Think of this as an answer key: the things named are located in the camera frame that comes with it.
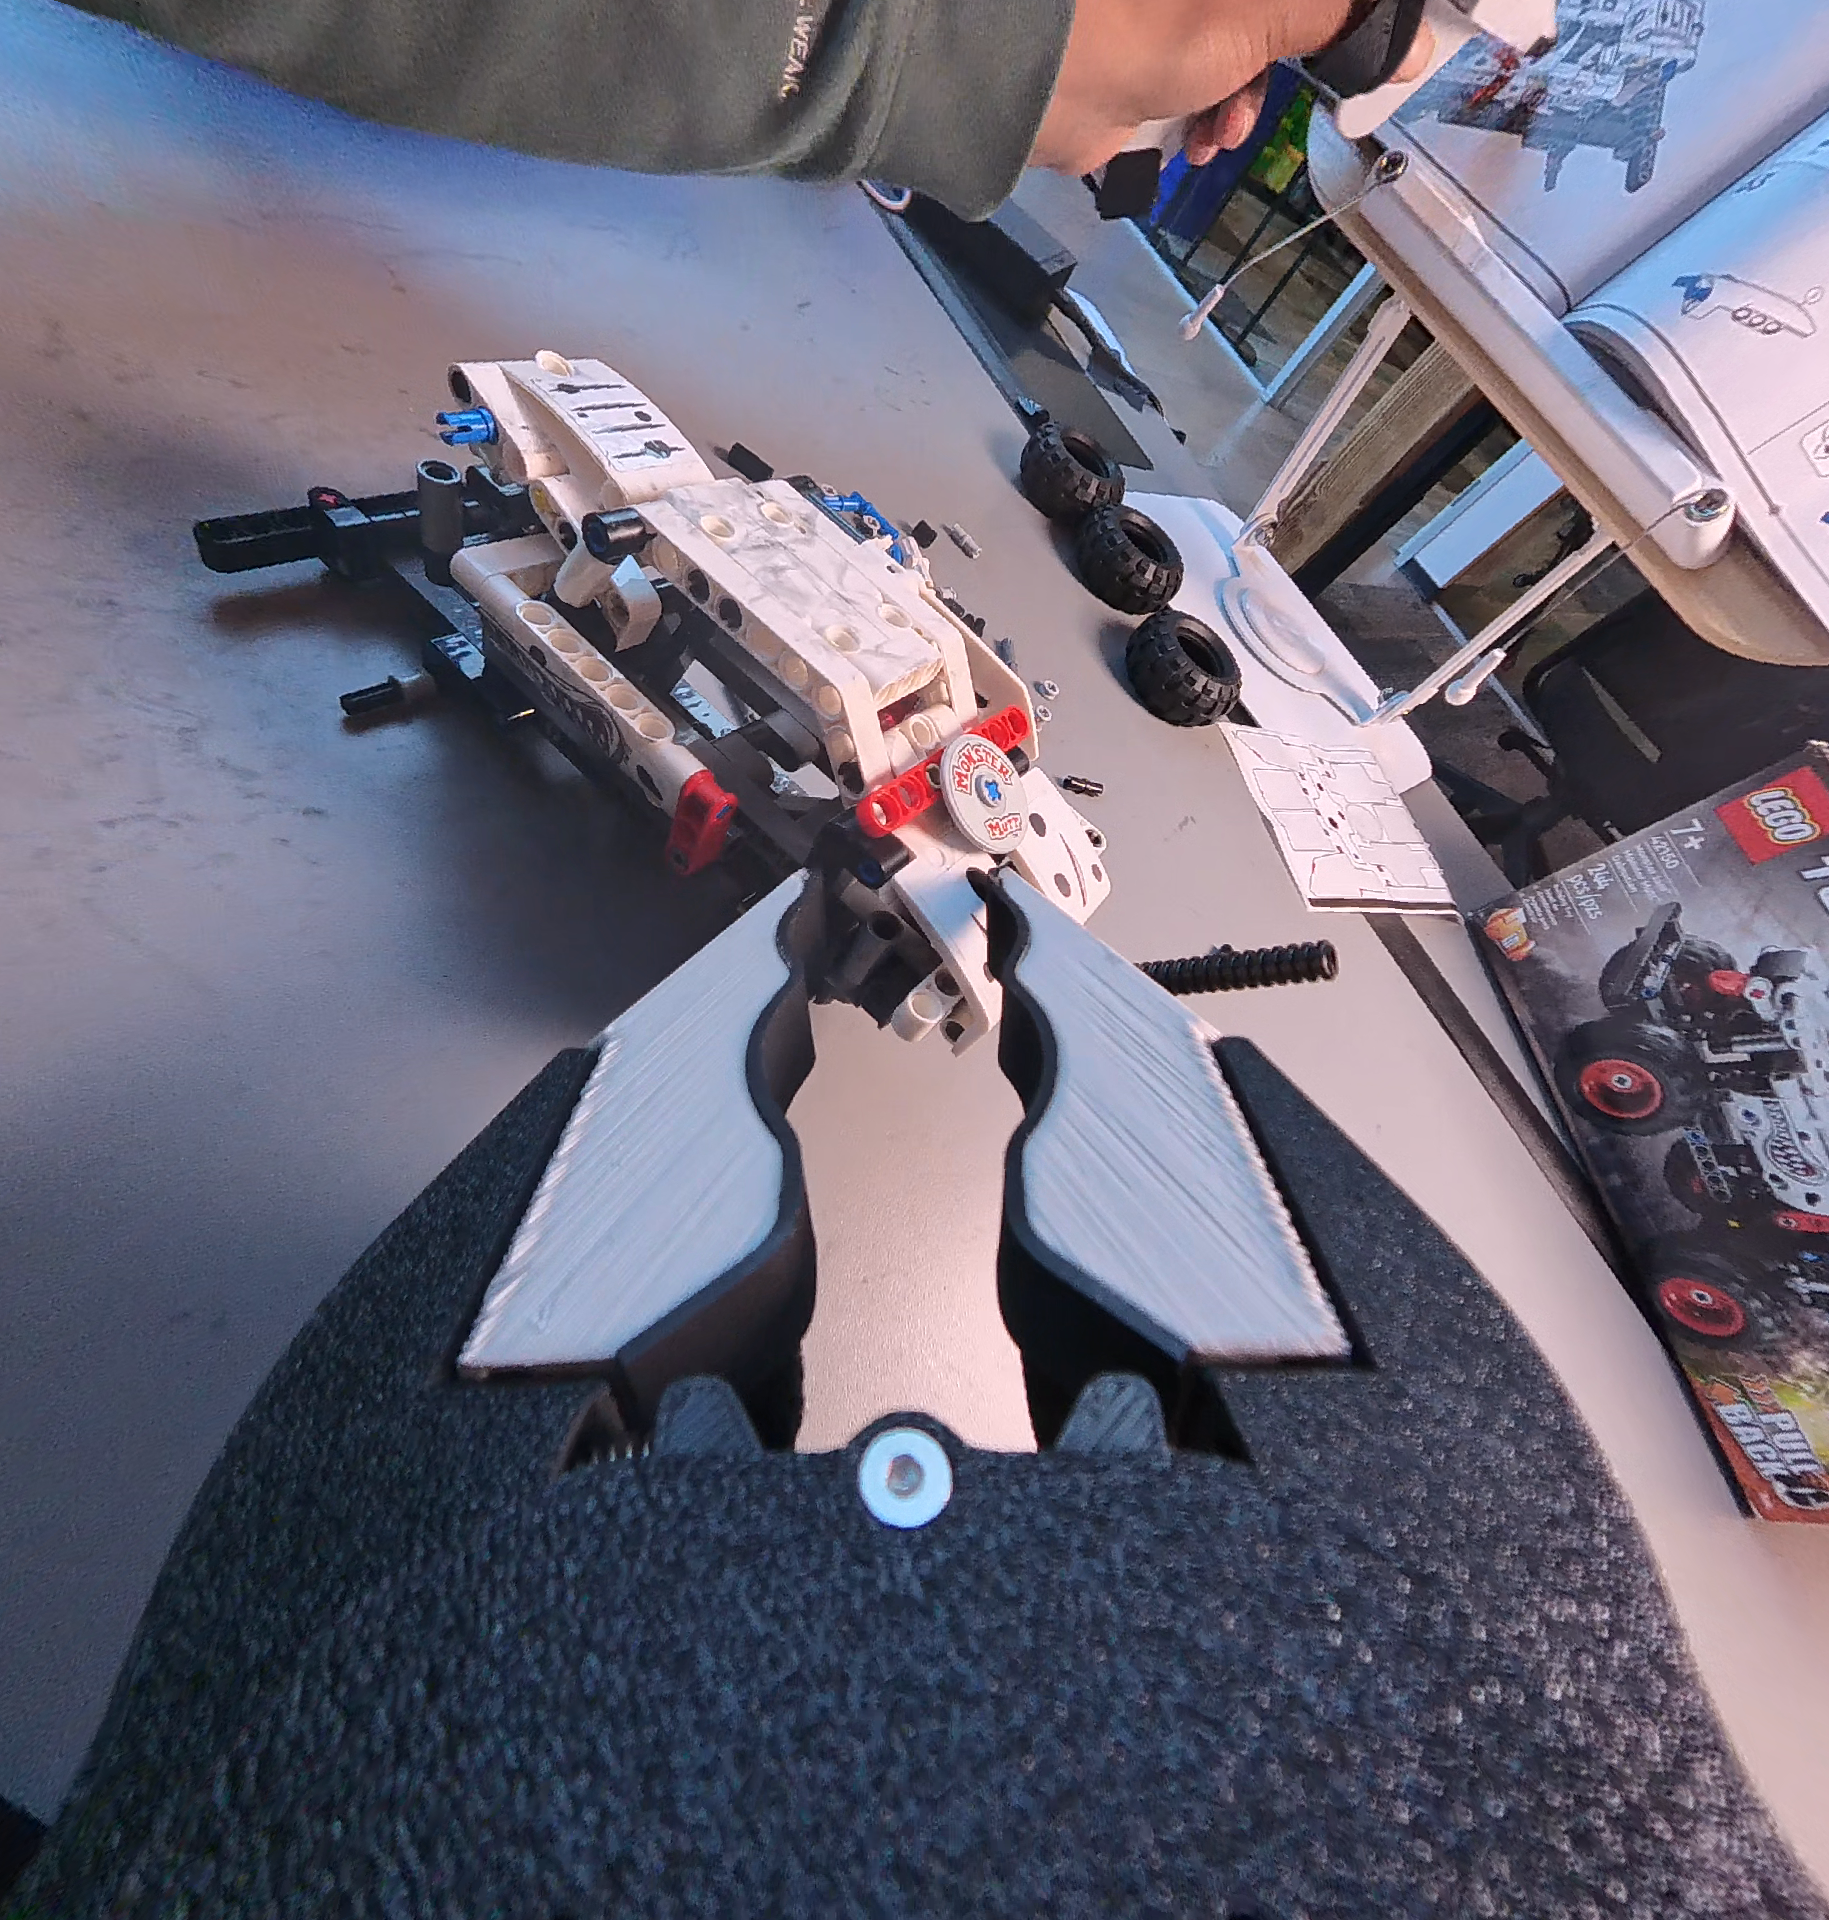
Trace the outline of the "grey desk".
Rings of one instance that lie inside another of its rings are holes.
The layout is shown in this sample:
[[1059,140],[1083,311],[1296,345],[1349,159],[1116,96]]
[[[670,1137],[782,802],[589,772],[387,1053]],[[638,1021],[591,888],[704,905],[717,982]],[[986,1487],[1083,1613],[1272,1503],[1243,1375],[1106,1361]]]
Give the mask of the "grey desk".
[[479,709],[346,733],[371,589],[223,584],[191,525],[430,454],[453,354],[591,348],[696,442],[982,554],[1059,680],[1129,955],[1333,936],[1208,997],[1543,1343],[1760,1794],[1829,1895],[1829,1526],[1735,1513],[1659,1343],[1378,922],[1306,916],[1221,733],[1015,494],[1021,420],[857,191],[627,177],[366,129],[0,7],[0,1791],[52,1813],[254,1388],[351,1254],[721,905]]

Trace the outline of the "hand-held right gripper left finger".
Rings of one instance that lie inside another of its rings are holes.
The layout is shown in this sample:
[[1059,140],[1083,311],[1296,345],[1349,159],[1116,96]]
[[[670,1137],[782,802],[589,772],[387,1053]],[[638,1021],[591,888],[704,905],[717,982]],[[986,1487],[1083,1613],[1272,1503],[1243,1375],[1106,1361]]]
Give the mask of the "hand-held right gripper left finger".
[[824,888],[792,874],[603,1026],[456,1375],[596,1375],[630,1430],[721,1375],[765,1442],[800,1430],[816,1231],[787,1102],[822,936]]

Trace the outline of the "white book stand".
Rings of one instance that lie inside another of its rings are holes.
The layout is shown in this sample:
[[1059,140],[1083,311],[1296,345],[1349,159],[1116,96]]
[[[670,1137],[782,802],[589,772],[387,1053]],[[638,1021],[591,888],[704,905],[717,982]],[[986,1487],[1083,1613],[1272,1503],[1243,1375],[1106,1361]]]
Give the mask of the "white book stand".
[[[1427,695],[1469,699],[1507,655],[1507,637],[1610,548],[1630,548],[1648,584],[1721,563],[1735,503],[1648,409],[1641,409],[1593,348],[1533,295],[1478,230],[1469,200],[1395,134],[1342,140],[1333,114],[1312,119],[1312,185],[1349,240],[1380,270],[1384,301],[1354,360],[1296,439],[1255,507],[1230,538],[1214,618],[1243,662],[1243,699],[1272,733],[1335,737],[1394,729]],[[1380,695],[1333,623],[1289,584],[1272,527],[1289,491],[1342,424],[1406,316],[1478,384],[1533,454],[1593,513],[1581,554],[1557,563],[1509,613],[1463,641],[1422,683]]]

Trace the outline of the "instruction booklet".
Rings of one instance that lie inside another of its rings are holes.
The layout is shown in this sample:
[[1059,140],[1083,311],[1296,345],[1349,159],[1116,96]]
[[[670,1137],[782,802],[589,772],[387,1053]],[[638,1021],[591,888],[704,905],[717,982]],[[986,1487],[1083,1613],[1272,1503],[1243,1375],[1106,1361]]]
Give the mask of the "instruction booklet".
[[1829,0],[1557,7],[1475,35],[1384,124],[1427,185],[1708,470],[1729,554],[1793,600],[1724,613],[1829,655]]

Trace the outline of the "white brick-built truck model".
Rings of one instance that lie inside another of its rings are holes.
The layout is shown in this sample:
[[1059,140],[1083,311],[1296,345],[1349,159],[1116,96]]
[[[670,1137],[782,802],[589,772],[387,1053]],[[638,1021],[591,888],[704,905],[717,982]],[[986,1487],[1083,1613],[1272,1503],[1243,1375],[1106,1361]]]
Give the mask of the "white brick-built truck model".
[[193,525],[210,572],[317,563],[440,631],[418,683],[532,723],[670,819],[682,880],[824,880],[824,997],[953,1053],[999,1029],[986,905],[1015,870],[1075,922],[1106,837],[1040,772],[1035,695],[875,503],[704,454],[616,367],[445,367],[409,491]]

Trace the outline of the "toy truck set box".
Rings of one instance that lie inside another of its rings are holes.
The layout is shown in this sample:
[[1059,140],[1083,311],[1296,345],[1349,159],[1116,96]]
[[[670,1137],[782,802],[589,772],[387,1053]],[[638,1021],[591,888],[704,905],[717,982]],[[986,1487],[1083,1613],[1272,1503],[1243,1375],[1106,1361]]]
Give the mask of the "toy truck set box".
[[1475,916],[1760,1523],[1829,1523],[1829,744]]

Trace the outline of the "black knobby toy tyre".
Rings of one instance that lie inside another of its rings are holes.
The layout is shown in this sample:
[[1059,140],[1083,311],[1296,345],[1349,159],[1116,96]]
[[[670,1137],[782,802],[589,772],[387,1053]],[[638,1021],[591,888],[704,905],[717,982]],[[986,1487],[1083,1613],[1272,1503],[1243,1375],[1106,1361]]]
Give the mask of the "black knobby toy tyre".
[[1075,527],[1075,578],[1121,613],[1155,613],[1175,600],[1188,564],[1170,531],[1113,503],[1081,517]]
[[1208,729],[1243,699],[1243,662],[1230,641],[1188,607],[1139,618],[1121,651],[1129,688],[1170,729]]
[[1075,527],[1099,507],[1121,503],[1121,461],[1081,424],[1035,420],[1021,449],[1021,491],[1024,503]]

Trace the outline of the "person's left hand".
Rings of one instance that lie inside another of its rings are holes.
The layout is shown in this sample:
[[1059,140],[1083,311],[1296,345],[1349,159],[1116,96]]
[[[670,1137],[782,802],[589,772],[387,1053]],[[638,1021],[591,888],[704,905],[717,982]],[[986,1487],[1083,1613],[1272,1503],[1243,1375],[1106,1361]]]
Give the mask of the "person's left hand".
[[1270,65],[1349,32],[1354,0],[1081,0],[1032,165],[1094,172],[1155,119],[1188,119],[1188,154],[1243,145]]

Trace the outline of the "white sticker sheet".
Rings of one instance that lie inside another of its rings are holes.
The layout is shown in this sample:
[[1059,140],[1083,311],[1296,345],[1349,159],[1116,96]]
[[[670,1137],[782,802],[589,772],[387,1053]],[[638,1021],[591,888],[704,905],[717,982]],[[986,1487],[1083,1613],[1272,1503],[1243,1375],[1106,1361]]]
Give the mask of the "white sticker sheet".
[[1457,916],[1448,874],[1368,747],[1221,723],[1312,911]]

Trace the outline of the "black desk mat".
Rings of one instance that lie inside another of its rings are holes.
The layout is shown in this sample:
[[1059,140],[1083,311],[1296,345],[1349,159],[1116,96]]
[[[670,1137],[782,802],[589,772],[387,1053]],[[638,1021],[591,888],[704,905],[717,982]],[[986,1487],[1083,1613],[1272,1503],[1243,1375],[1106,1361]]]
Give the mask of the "black desk mat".
[[897,223],[907,257],[933,290],[953,290],[974,311],[1004,311],[1004,322],[1040,340],[1044,316],[1068,316],[1068,329],[1088,345],[1083,377],[1167,413],[1099,306],[1068,284],[1075,252],[1032,208],[1009,200],[993,223],[961,223],[938,200],[903,185],[864,177],[857,191]]

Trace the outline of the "person's left forearm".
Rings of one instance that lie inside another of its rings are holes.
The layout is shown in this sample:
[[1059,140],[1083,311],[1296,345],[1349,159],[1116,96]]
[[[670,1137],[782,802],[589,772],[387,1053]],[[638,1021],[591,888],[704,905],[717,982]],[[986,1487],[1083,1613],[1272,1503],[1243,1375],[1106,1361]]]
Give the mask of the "person's left forearm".
[[986,215],[1065,0],[87,0],[371,124],[627,172],[882,177]]

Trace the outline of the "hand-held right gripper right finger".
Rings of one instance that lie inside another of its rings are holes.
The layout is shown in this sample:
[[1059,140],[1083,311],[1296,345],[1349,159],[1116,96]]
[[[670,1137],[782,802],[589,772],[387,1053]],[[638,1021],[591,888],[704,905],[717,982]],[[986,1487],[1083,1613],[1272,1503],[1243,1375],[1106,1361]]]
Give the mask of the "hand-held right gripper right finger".
[[999,1308],[1035,1435],[1139,1375],[1167,1435],[1230,1435],[1208,1371],[1354,1365],[1221,1037],[1021,874],[982,885],[1004,985]]

